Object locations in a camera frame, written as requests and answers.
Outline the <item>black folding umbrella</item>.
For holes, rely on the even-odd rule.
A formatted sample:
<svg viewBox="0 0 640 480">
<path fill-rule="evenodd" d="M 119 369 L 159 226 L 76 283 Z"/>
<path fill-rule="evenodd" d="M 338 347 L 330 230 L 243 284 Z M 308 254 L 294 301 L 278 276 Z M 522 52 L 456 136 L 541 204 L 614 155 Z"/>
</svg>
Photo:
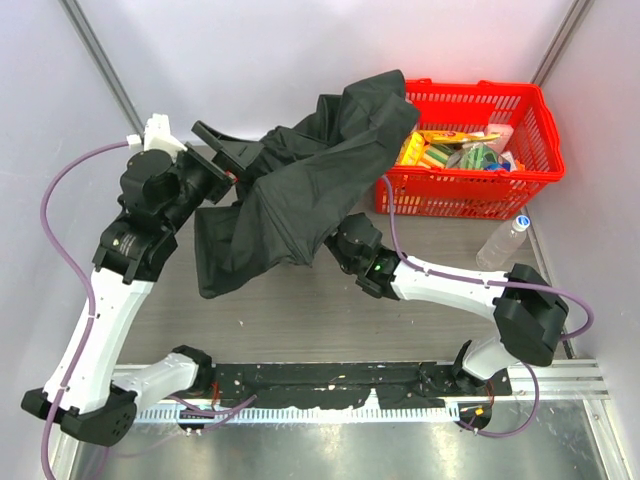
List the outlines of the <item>black folding umbrella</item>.
<svg viewBox="0 0 640 480">
<path fill-rule="evenodd" d="M 198 289 L 213 299 L 280 263 L 309 266 L 361 197 L 396 162 L 420 116 L 391 70 L 319 96 L 315 111 L 261 139 L 230 206 L 194 216 Z"/>
</svg>

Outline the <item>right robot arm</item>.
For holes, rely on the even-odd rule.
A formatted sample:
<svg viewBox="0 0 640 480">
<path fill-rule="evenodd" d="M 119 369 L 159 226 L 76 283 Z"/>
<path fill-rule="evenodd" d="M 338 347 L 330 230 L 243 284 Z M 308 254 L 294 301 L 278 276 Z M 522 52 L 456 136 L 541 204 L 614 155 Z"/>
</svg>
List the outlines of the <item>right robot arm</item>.
<svg viewBox="0 0 640 480">
<path fill-rule="evenodd" d="M 553 362 L 569 307 L 534 268 L 515 264 L 508 272 L 482 272 L 405 256 L 383 245 L 363 213 L 346 217 L 325 244 L 342 271 L 374 298 L 440 304 L 495 325 L 491 337 L 463 344 L 446 377 L 450 390 L 474 394 L 518 362 Z"/>
</svg>

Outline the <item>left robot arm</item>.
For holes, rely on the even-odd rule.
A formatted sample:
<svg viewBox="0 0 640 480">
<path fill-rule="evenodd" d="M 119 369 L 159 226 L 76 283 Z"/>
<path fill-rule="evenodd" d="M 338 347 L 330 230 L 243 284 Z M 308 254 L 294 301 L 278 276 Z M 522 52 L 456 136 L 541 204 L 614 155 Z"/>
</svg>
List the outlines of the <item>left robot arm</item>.
<svg viewBox="0 0 640 480">
<path fill-rule="evenodd" d="M 188 346 L 138 373 L 112 376 L 137 312 L 177 248 L 178 231 L 203 201 L 219 202 L 262 150 L 202 121 L 192 131 L 212 148 L 211 158 L 174 137 L 163 114 L 123 143 L 134 153 L 119 181 L 121 211 L 100 236 L 92 273 L 80 277 L 85 307 L 50 379 L 21 402 L 47 430 L 58 425 L 78 441 L 112 447 L 138 413 L 174 393 L 211 387 L 211 357 Z"/>
</svg>

